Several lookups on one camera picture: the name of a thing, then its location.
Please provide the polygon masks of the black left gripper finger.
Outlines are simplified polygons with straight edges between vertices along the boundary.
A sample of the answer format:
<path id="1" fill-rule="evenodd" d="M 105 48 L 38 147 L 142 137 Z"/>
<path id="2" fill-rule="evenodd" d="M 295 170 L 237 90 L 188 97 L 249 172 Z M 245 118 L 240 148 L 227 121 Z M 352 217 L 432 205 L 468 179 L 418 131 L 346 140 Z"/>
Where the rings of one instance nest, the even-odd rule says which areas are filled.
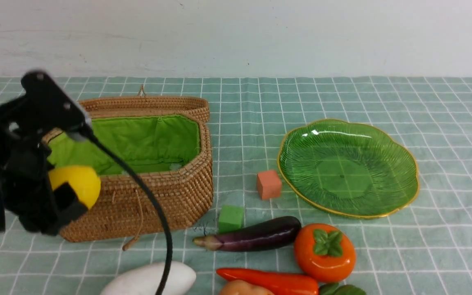
<path id="1" fill-rule="evenodd" d="M 54 221 L 50 226 L 50 235 L 58 235 L 60 230 L 71 222 L 76 221 L 88 211 L 74 188 L 69 182 L 64 182 L 54 189 Z"/>

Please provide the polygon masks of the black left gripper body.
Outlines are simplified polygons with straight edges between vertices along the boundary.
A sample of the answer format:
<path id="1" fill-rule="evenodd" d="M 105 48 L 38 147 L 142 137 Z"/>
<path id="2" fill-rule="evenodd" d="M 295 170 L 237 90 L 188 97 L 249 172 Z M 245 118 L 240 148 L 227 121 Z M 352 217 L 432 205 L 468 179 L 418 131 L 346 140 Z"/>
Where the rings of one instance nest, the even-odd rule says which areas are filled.
<path id="1" fill-rule="evenodd" d="M 42 138 L 55 125 L 35 95 L 21 95 L 0 105 L 0 233 L 5 212 L 18 216 L 26 231 L 58 235 L 62 229 L 48 172 L 51 149 Z"/>

